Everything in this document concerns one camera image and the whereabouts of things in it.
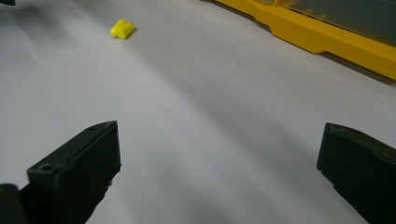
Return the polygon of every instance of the white floor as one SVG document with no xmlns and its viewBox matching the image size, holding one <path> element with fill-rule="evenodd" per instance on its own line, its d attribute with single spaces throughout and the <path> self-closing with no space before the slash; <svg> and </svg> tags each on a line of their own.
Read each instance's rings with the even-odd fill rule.
<svg viewBox="0 0 396 224">
<path fill-rule="evenodd" d="M 17 4 L 0 6 L 0 183 L 115 119 L 121 172 L 88 223 L 366 223 L 318 150 L 326 122 L 396 147 L 394 82 L 211 2 Z"/>
</svg>

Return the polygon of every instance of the yellow plastic edge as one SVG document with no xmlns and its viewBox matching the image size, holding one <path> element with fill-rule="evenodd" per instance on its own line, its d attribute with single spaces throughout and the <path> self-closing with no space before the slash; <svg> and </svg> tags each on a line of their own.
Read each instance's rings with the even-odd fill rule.
<svg viewBox="0 0 396 224">
<path fill-rule="evenodd" d="M 396 48 L 260 0 L 216 0 L 268 25 L 273 35 L 312 53 L 330 52 L 396 80 Z"/>
</svg>

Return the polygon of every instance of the black plastic part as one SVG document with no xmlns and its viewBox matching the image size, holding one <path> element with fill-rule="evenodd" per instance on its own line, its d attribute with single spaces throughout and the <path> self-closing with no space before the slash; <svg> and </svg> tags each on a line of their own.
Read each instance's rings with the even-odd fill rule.
<svg viewBox="0 0 396 224">
<path fill-rule="evenodd" d="M 15 185 L 0 185 L 0 223 L 27 224 L 20 191 Z"/>
<path fill-rule="evenodd" d="M 0 0 L 0 3 L 9 6 L 15 6 L 15 0 Z"/>
<path fill-rule="evenodd" d="M 369 223 L 396 223 L 396 149 L 327 123 L 318 169 Z"/>
<path fill-rule="evenodd" d="M 119 171 L 117 122 L 84 130 L 27 171 L 21 197 L 29 223 L 85 223 Z"/>
</svg>

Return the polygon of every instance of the yellow foam piece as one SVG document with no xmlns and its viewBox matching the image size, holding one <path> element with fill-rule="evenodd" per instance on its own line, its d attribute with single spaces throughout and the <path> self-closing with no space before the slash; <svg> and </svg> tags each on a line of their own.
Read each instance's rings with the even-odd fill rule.
<svg viewBox="0 0 396 224">
<path fill-rule="evenodd" d="M 114 38 L 126 39 L 134 31 L 134 24 L 124 19 L 119 19 L 111 28 L 110 34 Z"/>
</svg>

